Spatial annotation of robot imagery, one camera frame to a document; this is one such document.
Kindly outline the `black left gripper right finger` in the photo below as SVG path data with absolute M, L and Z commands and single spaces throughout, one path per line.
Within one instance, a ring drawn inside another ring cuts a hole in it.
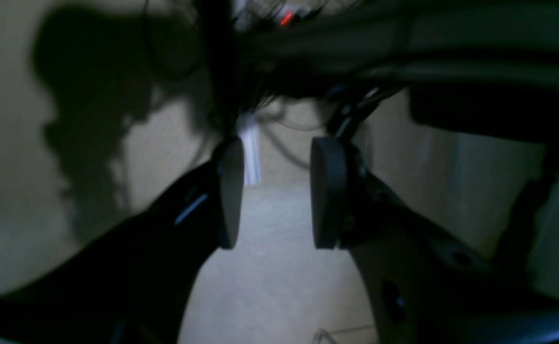
M 559 300 L 502 273 L 416 213 L 358 148 L 315 137 L 314 244 L 349 252 L 380 344 L 559 344 Z

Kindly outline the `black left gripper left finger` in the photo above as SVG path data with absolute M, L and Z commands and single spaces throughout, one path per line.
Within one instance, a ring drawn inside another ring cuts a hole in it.
M 0 295 L 0 337 L 21 344 L 176 344 L 207 259 L 232 249 L 244 181 L 239 138 L 150 207 L 47 274 Z

